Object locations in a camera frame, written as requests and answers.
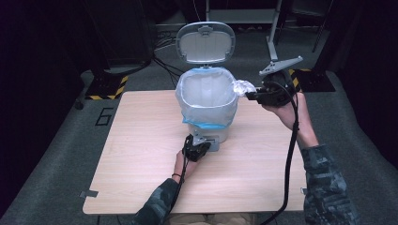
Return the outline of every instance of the gray carpet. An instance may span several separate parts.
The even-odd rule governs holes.
[[[311,68],[325,42],[322,38],[312,53],[315,34],[285,30],[276,50],[280,60],[301,55],[304,61],[292,68]],[[174,46],[156,50],[167,64],[182,70],[193,68],[176,57]],[[265,33],[237,34],[232,58],[218,67],[229,69],[237,79],[261,85],[258,71],[269,63]],[[353,110],[337,76],[329,72],[336,92],[306,93],[314,127],[322,143],[327,143],[336,157],[348,184],[349,195],[357,205],[362,224],[398,224],[398,172],[380,156],[369,138],[359,128]],[[82,74],[84,92],[92,81],[89,71]],[[125,91],[174,89],[168,73],[153,63],[129,76]],[[63,126],[19,195],[0,220],[2,225],[96,224],[97,217],[82,211],[82,190],[89,189],[105,144],[119,99],[84,100],[79,111],[71,107]],[[108,126],[96,126],[102,110],[111,115]],[[265,220],[269,214],[259,214]],[[131,216],[102,216],[99,224],[129,224]],[[284,212],[271,224],[304,224],[301,212]]]

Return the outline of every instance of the white lid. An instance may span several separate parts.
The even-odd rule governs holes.
[[[191,64],[226,61],[235,49],[234,30],[222,22],[194,22],[176,34],[178,56]]]

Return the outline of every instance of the black curtain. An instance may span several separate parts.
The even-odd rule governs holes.
[[[107,62],[79,0],[0,3],[0,217]]]
[[[337,72],[341,69],[363,5],[362,0],[333,1],[326,23],[329,36],[313,67],[315,74],[324,74],[326,70]]]
[[[398,168],[397,1],[365,1],[338,73],[363,131]]]

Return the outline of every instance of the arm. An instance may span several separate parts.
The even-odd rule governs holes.
[[[198,165],[198,162],[188,162],[184,179],[187,179],[191,176],[194,169]],[[158,225],[164,223],[164,220],[166,220],[166,218],[169,216],[173,199],[176,196],[183,164],[184,156],[182,151],[179,151],[176,154],[176,164],[172,178],[165,180],[153,191],[152,195],[146,201],[144,206],[137,212],[137,214],[135,214],[131,224]]]
[[[319,145],[305,96],[298,97],[298,145],[304,161],[307,190],[304,214],[307,224],[359,224],[359,215],[346,194],[346,183],[325,145]],[[279,116],[290,129],[295,120],[293,107],[263,107]]]

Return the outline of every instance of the person's right hand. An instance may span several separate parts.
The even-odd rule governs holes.
[[[302,93],[296,93],[296,95],[297,99],[296,96],[294,96],[293,99],[296,104],[298,104],[298,142],[302,147],[319,145],[318,139],[314,133],[310,114],[308,113],[305,96]],[[262,106],[264,109],[275,113],[287,128],[293,129],[296,118],[292,103],[288,103],[282,107]]]

